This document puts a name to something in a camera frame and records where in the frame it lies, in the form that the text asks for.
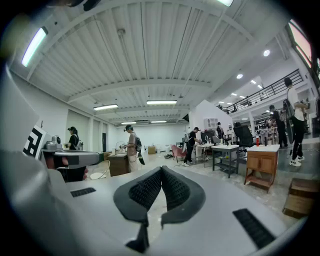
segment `floor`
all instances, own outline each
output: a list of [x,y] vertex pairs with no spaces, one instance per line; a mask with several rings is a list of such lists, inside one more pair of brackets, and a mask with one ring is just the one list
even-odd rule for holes
[[[157,153],[148,155],[144,152],[142,154],[145,165],[139,164],[139,170],[150,171],[155,167],[166,165],[168,167],[176,167],[179,169],[189,170],[201,175],[210,177],[211,179],[220,179],[222,181],[231,183],[241,190],[245,191],[248,195],[254,197],[262,204],[269,207],[274,213],[283,220],[286,226],[289,228],[297,219],[284,215],[282,213],[283,206],[287,199],[288,188],[290,186],[292,178],[301,179],[317,179],[320,180],[319,169],[320,164],[320,143],[310,143],[303,145],[303,154],[305,161],[302,162],[301,167],[294,167],[289,165],[289,153],[291,148],[280,149],[278,157],[278,168],[274,184],[266,193],[265,190],[260,187],[253,186],[251,184],[244,185],[244,176],[246,172],[246,166],[239,164],[238,174],[232,174],[228,178],[227,174],[217,170],[212,171],[211,161],[208,163],[208,167],[204,168],[203,162],[198,162],[195,165],[189,167],[181,166],[182,159],[178,159],[178,163],[173,158],[165,159],[164,155],[167,153]],[[161,190],[151,209],[148,212],[148,236],[149,242],[152,243],[159,233],[161,232],[161,215],[167,211],[166,208],[166,197],[164,192]]]

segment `person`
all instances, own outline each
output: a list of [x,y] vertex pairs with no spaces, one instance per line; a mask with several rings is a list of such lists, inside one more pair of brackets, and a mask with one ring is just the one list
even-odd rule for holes
[[64,145],[66,148],[69,148],[70,150],[77,150],[77,146],[79,143],[78,131],[74,126],[68,128],[68,131],[70,132],[71,136],[69,142]]
[[196,133],[199,131],[198,127],[195,127],[192,132],[189,134],[189,140],[186,143],[186,156],[184,158],[182,166],[189,166],[189,164],[193,165],[194,162],[191,159],[192,150],[194,149],[194,145],[196,142],[201,143],[201,140],[196,138]]
[[134,128],[131,124],[127,124],[125,126],[125,130],[128,134],[130,134],[128,144],[124,146],[124,148],[127,148],[126,154],[129,160],[129,171],[135,172],[138,170],[136,150],[137,135],[134,132]]
[[288,141],[287,141],[287,135],[286,135],[286,124],[285,119],[282,113],[279,112],[278,109],[275,108],[274,105],[271,105],[269,107],[270,112],[272,112],[272,117],[275,119],[276,126],[278,129],[278,135],[279,135],[279,145],[280,148],[282,148],[282,143],[285,148],[288,147]]
[[287,99],[294,109],[294,116],[291,118],[293,123],[294,145],[292,159],[289,164],[299,167],[301,166],[301,161],[305,159],[302,153],[302,140],[305,134],[304,109],[308,106],[299,101],[298,94],[295,88],[293,88],[292,81],[289,77],[284,79],[284,84],[287,87]]

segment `bag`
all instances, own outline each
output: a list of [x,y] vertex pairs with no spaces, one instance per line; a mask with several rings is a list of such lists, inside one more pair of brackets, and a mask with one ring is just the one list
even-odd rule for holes
[[290,120],[295,115],[295,110],[291,106],[290,101],[288,100],[288,92],[291,88],[286,92],[286,99],[283,101],[283,108],[285,109],[286,119]]
[[217,127],[216,132],[218,133],[218,138],[222,139],[221,128],[219,126]]

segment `door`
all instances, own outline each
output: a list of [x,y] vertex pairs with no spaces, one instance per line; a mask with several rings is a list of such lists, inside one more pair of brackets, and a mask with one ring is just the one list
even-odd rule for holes
[[107,140],[107,134],[105,132],[102,133],[102,151],[106,152],[107,151],[107,144],[106,144],[106,140]]

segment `white ceiling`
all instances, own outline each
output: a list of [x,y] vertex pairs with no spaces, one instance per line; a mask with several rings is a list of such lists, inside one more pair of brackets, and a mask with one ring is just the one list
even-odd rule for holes
[[[253,68],[249,61],[288,20],[265,0],[234,0],[230,7],[215,0],[102,0],[88,12],[82,5],[48,8],[18,38],[11,70],[114,124],[176,122],[202,100],[236,89],[230,81],[237,71]],[[48,35],[24,67],[24,52],[42,26]],[[147,105],[169,99],[176,106]],[[93,111],[109,104],[119,108]]]

